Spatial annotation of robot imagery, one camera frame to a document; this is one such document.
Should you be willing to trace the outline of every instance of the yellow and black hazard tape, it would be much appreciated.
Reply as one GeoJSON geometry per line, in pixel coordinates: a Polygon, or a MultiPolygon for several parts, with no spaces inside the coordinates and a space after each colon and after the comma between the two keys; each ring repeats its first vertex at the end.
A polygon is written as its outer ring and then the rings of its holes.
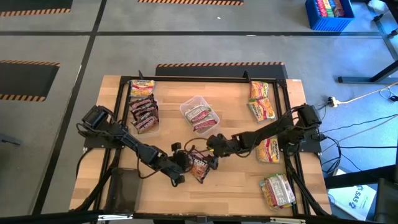
{"type": "Polygon", "coordinates": [[[256,66],[256,65],[284,65],[283,62],[220,62],[220,63],[164,63],[157,67],[205,67],[205,66],[256,66]]]}
{"type": "Polygon", "coordinates": [[[21,100],[21,101],[36,101],[43,102],[45,96],[28,96],[28,95],[3,95],[0,94],[0,100],[21,100]]]}
{"type": "Polygon", "coordinates": [[[0,63],[17,63],[25,65],[55,65],[60,66],[58,62],[38,62],[38,61],[22,61],[22,60],[0,60],[0,63]]]}
{"type": "Polygon", "coordinates": [[[23,10],[23,11],[5,11],[5,12],[0,12],[0,17],[33,16],[33,15],[44,15],[44,14],[60,14],[68,12],[70,12],[70,9],[38,9],[38,10],[23,10]]]}
{"type": "Polygon", "coordinates": [[[138,2],[148,3],[170,3],[170,4],[211,4],[222,6],[243,6],[243,0],[138,0],[138,2]]]}

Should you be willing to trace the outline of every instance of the gray floor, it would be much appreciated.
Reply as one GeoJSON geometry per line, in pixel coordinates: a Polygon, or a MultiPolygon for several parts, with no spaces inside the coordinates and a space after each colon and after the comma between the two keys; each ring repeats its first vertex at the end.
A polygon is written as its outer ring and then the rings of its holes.
{"type": "MultiPolygon", "coordinates": [[[[0,30],[91,30],[99,4],[99,0],[75,0],[73,14],[69,15],[44,15],[32,20],[27,17],[2,18],[0,30]]],[[[364,4],[353,4],[353,7],[356,19],[345,31],[377,31],[370,21],[372,16],[367,7],[364,4]]],[[[301,0],[252,0],[245,1],[244,7],[138,4],[136,1],[113,0],[107,3],[99,29],[311,31],[301,0]]],[[[87,37],[0,37],[0,60],[61,63],[44,103],[0,101],[1,132],[24,142],[20,148],[0,145],[0,217],[30,213],[87,40],[87,37]]],[[[153,75],[158,63],[233,61],[285,62],[289,78],[303,80],[307,102],[320,105],[328,96],[345,101],[380,88],[378,85],[338,84],[336,77],[370,77],[392,63],[393,59],[380,37],[97,37],[44,212],[68,210],[75,166],[83,144],[74,124],[95,104],[103,75],[137,75],[138,69],[144,75],[153,75]]],[[[398,93],[398,86],[393,90],[398,93]]],[[[376,93],[348,105],[328,108],[321,130],[387,116],[396,111],[397,103],[391,103],[376,93]]],[[[341,139],[371,125],[329,134],[341,139]]],[[[397,125],[398,120],[392,120],[343,141],[341,145],[396,145],[397,125]]],[[[325,141],[322,146],[326,148],[329,144],[325,141]]],[[[395,150],[392,149],[346,149],[343,153],[361,169],[395,162],[395,150]]],[[[322,159],[336,155],[336,149],[331,148],[322,159]]],[[[345,159],[341,166],[356,171],[345,159]]]]}

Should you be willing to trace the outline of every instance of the wooden table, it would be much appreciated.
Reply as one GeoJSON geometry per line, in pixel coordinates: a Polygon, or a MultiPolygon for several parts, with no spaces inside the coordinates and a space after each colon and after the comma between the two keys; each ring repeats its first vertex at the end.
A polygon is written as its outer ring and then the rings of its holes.
{"type": "MultiPolygon", "coordinates": [[[[104,76],[98,96],[98,105],[114,108],[120,76],[104,76]]],[[[126,99],[124,88],[122,102],[126,99]]],[[[257,124],[246,106],[250,85],[247,83],[214,82],[157,82],[155,98],[159,102],[160,131],[150,136],[136,136],[143,143],[153,144],[171,154],[170,145],[175,142],[185,144],[189,139],[198,137],[185,121],[180,105],[195,95],[201,95],[220,117],[220,126],[213,132],[223,133],[227,138],[243,131],[253,131],[269,124],[266,121],[257,124]]],[[[302,82],[287,80],[291,106],[305,102],[302,82]]],[[[278,89],[284,105],[282,90],[278,89]]],[[[275,109],[275,96],[270,85],[269,99],[275,109]]],[[[132,116],[127,119],[131,126],[132,116]]],[[[194,141],[199,149],[205,148],[205,141],[194,141]]],[[[92,150],[81,162],[80,171],[73,191],[70,208],[79,206],[97,184],[100,176],[104,149],[92,150]]],[[[305,184],[315,200],[327,212],[331,212],[323,180],[320,161],[312,153],[300,153],[305,184]]],[[[135,169],[137,157],[134,151],[123,149],[120,167],[135,169]]],[[[141,172],[146,175],[151,169],[141,164],[141,172]]],[[[220,158],[218,170],[210,170],[203,184],[192,175],[185,174],[185,183],[172,187],[170,179],[161,173],[143,180],[139,213],[173,213],[195,215],[263,215],[292,216],[287,208],[278,212],[271,211],[260,190],[259,182],[275,173],[286,173],[283,157],[280,164],[260,164],[256,153],[242,159],[236,155],[220,158]]],[[[296,187],[299,213],[303,213],[299,188],[296,187]]],[[[108,186],[103,190],[100,208],[103,208],[108,186]]]]}

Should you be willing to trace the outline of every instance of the black floor mat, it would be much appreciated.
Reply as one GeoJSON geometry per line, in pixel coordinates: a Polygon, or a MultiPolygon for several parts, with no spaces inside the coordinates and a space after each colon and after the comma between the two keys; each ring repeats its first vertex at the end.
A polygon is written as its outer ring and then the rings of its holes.
{"type": "Polygon", "coordinates": [[[157,76],[239,77],[247,71],[252,78],[286,79],[283,62],[170,63],[156,67],[157,76]]]}
{"type": "Polygon", "coordinates": [[[243,0],[138,0],[147,3],[171,3],[171,4],[212,4],[222,6],[243,6],[243,0]]]}
{"type": "Polygon", "coordinates": [[[70,12],[73,0],[0,0],[0,17],[70,12]]]}
{"type": "Polygon", "coordinates": [[[59,66],[57,62],[0,60],[0,100],[44,101],[59,66]]]}

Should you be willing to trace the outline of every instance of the blue plastic bin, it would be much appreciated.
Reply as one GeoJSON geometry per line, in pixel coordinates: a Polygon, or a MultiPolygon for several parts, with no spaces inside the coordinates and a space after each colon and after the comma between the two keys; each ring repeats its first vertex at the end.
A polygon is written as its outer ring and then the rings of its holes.
{"type": "Polygon", "coordinates": [[[340,0],[345,12],[344,17],[322,17],[318,14],[315,2],[316,0],[307,0],[305,2],[308,21],[310,22],[310,27],[313,30],[341,32],[355,18],[349,0],[340,0]]]}

